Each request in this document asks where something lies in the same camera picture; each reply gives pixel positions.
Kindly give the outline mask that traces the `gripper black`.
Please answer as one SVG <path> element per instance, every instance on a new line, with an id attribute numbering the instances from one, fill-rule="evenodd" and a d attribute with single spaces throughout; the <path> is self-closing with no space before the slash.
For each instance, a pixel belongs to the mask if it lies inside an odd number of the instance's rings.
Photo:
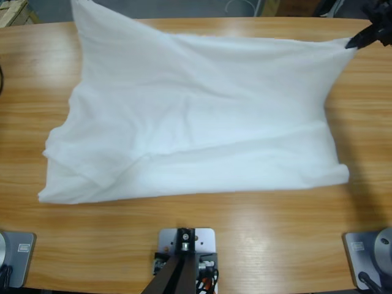
<path id="1" fill-rule="evenodd" d="M 368 1 L 363 12 L 371 25 L 352 37 L 345 49 L 362 49 L 379 41 L 384 47 L 391 45 L 391 1 Z"/>

